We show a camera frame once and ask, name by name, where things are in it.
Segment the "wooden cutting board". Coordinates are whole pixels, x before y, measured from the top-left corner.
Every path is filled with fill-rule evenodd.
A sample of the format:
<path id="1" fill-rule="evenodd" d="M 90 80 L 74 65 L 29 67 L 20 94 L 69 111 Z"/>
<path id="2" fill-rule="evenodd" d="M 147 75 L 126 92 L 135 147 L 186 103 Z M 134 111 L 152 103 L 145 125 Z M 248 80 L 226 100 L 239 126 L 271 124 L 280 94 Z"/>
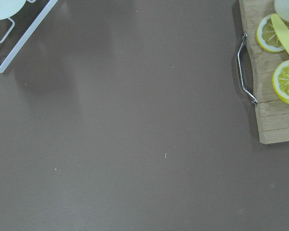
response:
<path id="1" fill-rule="evenodd" d="M 272 0 L 240 0 L 239 9 L 243 26 L 241 44 L 236 60 L 241 88 L 255 106 L 260 143 L 272 144 L 289 141 L 289 104 L 281 101 L 273 89 L 275 69 L 289 56 L 285 51 L 272 53 L 264 50 L 256 39 L 261 20 L 274 12 Z M 245 85 L 241 51 L 247 49 L 253 80 L 252 91 Z"/>

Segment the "lemon slice lower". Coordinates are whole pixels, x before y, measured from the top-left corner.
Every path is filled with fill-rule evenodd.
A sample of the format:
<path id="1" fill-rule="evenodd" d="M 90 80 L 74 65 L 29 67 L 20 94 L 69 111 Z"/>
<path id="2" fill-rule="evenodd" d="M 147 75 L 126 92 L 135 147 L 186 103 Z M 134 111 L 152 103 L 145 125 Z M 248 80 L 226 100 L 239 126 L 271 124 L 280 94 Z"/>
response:
<path id="1" fill-rule="evenodd" d="M 272 77 L 273 88 L 277 96 L 289 104 L 289 60 L 281 63 Z"/>

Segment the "lemon slice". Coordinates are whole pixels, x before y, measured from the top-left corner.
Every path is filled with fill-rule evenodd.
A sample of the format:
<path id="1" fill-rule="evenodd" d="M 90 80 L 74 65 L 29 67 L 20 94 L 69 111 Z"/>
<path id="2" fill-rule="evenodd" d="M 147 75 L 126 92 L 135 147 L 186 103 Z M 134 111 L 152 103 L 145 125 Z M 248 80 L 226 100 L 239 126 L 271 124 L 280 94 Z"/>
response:
<path id="1" fill-rule="evenodd" d="M 273 88 L 277 96 L 289 104 L 289 60 L 281 63 L 272 77 Z"/>
<path id="2" fill-rule="evenodd" d="M 269 52 L 280 52 L 285 51 L 284 47 L 280 43 L 279 39 L 276 36 L 276 33 L 273 28 L 273 24 L 271 21 L 272 14 L 266 16 L 259 23 L 256 30 L 256 39 L 259 45 L 269 51 Z M 287 28 L 289 29 L 289 22 L 282 21 L 285 23 Z"/>

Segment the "lemon slice upper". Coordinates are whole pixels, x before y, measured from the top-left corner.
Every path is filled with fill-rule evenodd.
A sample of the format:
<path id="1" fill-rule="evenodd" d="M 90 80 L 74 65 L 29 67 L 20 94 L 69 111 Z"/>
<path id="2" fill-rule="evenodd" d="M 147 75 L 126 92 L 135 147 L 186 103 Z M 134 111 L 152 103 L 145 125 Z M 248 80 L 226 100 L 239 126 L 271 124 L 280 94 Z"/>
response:
<path id="1" fill-rule="evenodd" d="M 273 28 L 273 24 L 271 21 L 272 14 L 266 16 L 259 23 L 256 30 L 256 39 L 259 45 L 269 51 L 269 52 L 280 52 L 285 51 L 284 47 L 280 43 L 279 39 L 276 36 L 276 33 Z M 282 21 L 285 23 L 287 28 L 289 29 L 289 22 Z"/>

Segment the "yellow plastic knife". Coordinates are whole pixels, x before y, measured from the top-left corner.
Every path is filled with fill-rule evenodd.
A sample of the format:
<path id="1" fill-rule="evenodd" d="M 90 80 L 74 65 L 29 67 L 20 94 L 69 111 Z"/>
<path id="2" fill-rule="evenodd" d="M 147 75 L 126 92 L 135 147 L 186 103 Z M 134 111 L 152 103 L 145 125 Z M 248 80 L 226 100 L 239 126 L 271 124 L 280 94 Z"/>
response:
<path id="1" fill-rule="evenodd" d="M 289 55 L 289 29 L 276 13 L 272 14 L 271 21 L 277 38 Z"/>

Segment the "pale green cup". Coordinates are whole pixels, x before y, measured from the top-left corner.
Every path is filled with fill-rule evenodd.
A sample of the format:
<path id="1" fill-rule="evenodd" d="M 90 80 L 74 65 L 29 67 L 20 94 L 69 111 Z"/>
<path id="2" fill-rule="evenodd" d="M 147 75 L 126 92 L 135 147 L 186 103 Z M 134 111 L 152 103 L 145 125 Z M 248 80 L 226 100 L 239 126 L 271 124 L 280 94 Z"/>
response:
<path id="1" fill-rule="evenodd" d="M 0 0 L 0 20 L 7 19 L 18 13 L 26 0 Z"/>

